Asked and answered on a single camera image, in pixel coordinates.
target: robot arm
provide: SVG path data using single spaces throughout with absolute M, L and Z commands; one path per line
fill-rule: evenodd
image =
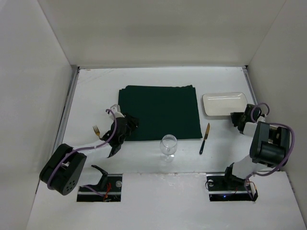
M 292 148 L 290 143 L 290 129 L 285 127 L 275 127 L 268 123 L 261 122 L 261 111 L 257 112 L 255 120 L 258 123 L 251 123 L 250 113 L 253 105 L 247 105 L 244 113 L 238 116 L 237 113 L 231 114 L 233 124 L 238 127 L 241 133 L 245 133 L 247 127 L 254 126 L 254 135 L 249 155 L 239 162 L 232 163 L 226 168 L 223 185 L 225 191 L 234 191 L 238 187 L 246 186 L 245 183 L 252 174 L 265 168 L 275 168 L 284 166 L 287 163 Z
M 67 195 L 77 185 L 93 184 L 91 187 L 98 189 L 105 186 L 107 172 L 92 163 L 99 158 L 114 156 L 139 124 L 137 118 L 122 114 L 118 105 L 108 111 L 114 122 L 100 140 L 77 147 L 61 144 L 56 149 L 39 175 L 50 189 Z

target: green napkin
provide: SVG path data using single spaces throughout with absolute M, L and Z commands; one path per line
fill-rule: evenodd
M 202 138 L 195 88 L 129 85 L 119 90 L 123 113 L 140 119 L 139 127 L 126 141 Z

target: fork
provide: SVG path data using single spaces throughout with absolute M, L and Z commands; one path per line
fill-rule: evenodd
M 100 131 L 99 131 L 98 127 L 97 127 L 97 126 L 93 126 L 93 130 L 94 130 L 95 134 L 96 134 L 96 135 L 99 137 L 99 139 L 100 139 Z

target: white wall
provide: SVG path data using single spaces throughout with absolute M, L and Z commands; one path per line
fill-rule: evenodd
M 71 64 L 247 65 L 285 0 L 38 0 Z
M 267 102 L 269 121 L 290 125 L 295 149 L 286 166 L 307 221 L 307 1 L 287 0 L 252 59 L 248 71 L 258 102 Z
M 36 0 L 0 1 L 0 229 L 26 228 L 71 67 Z

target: white tray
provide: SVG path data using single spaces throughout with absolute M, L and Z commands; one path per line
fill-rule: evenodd
M 207 93 L 202 96 L 208 116 L 227 116 L 233 112 L 244 112 L 247 100 L 242 92 Z

